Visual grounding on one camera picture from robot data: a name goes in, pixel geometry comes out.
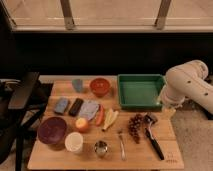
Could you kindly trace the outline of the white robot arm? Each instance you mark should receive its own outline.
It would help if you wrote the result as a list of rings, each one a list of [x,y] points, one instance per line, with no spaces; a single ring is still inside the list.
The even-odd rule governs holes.
[[[166,84],[160,92],[165,107],[178,108],[188,97],[213,115],[213,85],[205,79],[209,73],[201,60],[192,60],[170,68],[165,74]]]

